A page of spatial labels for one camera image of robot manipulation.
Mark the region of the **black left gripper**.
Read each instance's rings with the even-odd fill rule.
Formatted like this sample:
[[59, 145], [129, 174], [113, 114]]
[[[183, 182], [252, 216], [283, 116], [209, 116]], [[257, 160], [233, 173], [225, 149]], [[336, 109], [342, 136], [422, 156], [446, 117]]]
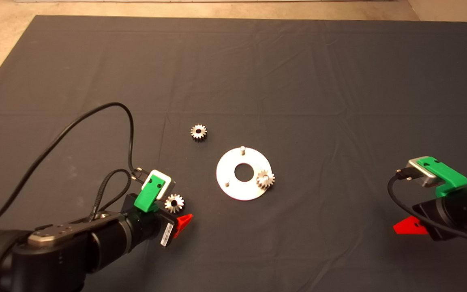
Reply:
[[176, 216], [165, 210], [144, 212], [137, 207], [130, 209], [131, 248], [160, 237], [159, 243], [168, 247], [193, 219], [193, 214]]

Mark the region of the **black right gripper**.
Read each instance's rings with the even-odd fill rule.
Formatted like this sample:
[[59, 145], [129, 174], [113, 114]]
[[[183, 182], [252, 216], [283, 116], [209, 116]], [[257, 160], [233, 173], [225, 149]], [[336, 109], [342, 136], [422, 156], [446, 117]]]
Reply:
[[[445, 227], [467, 233], [467, 187], [449, 194], [413, 205], [413, 210]], [[393, 226], [396, 234], [428, 235], [423, 223], [414, 216], [409, 216]]]

